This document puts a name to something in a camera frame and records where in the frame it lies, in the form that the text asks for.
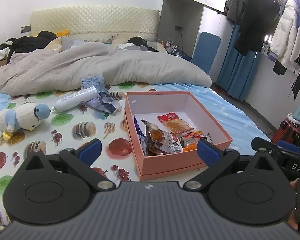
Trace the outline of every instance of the metal screw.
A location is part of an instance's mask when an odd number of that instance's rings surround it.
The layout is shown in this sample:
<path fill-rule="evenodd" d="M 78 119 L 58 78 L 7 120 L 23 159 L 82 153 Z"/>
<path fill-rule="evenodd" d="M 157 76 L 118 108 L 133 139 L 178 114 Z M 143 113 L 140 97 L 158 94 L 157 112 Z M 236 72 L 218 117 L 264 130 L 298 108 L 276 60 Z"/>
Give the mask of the metal screw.
<path fill-rule="evenodd" d="M 258 151 L 264 153 L 264 152 L 267 151 L 267 149 L 266 148 L 259 148 Z"/>
<path fill-rule="evenodd" d="M 202 186 L 202 184 L 198 181 L 191 180 L 186 183 L 186 187 L 189 189 L 198 189 Z"/>
<path fill-rule="evenodd" d="M 108 181 L 108 180 L 103 180 L 103 181 L 100 181 L 97 186 L 101 189 L 110 189 L 112 188 L 112 182 Z"/>

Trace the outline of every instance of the red suitcase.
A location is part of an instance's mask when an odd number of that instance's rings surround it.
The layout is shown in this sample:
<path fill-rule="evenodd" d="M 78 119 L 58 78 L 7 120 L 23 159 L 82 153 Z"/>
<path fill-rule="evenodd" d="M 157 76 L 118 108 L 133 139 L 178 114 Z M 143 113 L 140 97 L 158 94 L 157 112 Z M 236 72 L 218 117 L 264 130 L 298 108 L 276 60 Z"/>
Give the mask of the red suitcase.
<path fill-rule="evenodd" d="M 299 138 L 300 134 L 300 124 L 296 125 L 291 122 L 288 118 L 284 120 L 277 132 L 272 138 L 272 143 L 276 144 L 278 141 L 283 140 L 288 143 L 293 143 Z"/>

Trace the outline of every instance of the open cardboard box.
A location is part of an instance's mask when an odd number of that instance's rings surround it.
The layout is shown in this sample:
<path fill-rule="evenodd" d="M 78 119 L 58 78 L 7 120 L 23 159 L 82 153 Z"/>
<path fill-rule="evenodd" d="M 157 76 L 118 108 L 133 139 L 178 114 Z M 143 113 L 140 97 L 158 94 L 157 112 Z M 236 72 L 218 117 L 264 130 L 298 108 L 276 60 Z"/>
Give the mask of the open cardboard box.
<path fill-rule="evenodd" d="M 142 126 L 145 130 L 145 125 L 141 119 L 144 119 L 167 131 L 157 119 L 157 116 L 167 113 L 176 113 L 180 119 L 195 130 L 201 130 L 204 135 L 209 133 L 213 144 L 221 150 L 227 149 L 232 142 L 232 138 L 218 121 L 190 92 L 127 92 L 125 115 L 140 181 L 171 176 L 206 166 L 198 157 L 197 150 L 144 156 L 133 115 L 142 130 Z"/>

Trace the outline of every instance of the blue hat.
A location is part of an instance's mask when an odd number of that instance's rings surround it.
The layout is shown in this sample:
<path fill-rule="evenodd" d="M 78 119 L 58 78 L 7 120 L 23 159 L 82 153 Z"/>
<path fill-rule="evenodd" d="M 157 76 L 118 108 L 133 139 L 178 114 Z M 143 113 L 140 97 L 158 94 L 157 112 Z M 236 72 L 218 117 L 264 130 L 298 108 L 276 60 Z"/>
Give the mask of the blue hat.
<path fill-rule="evenodd" d="M 49 117 L 50 115 L 50 108 L 45 105 L 45 104 L 38 104 L 34 108 L 34 115 L 39 119 L 39 120 L 45 120 Z"/>

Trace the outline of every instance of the yellow pillow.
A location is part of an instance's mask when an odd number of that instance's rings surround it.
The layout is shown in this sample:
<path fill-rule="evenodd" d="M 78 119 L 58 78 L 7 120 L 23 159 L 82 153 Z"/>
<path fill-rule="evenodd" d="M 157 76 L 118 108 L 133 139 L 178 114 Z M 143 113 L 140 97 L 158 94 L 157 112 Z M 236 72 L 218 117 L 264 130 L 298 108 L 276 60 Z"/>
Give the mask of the yellow pillow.
<path fill-rule="evenodd" d="M 69 35 L 69 29 L 66 29 L 64 31 L 61 31 L 59 33 L 56 33 L 57 37 L 61 37 L 61 36 L 67 36 Z"/>

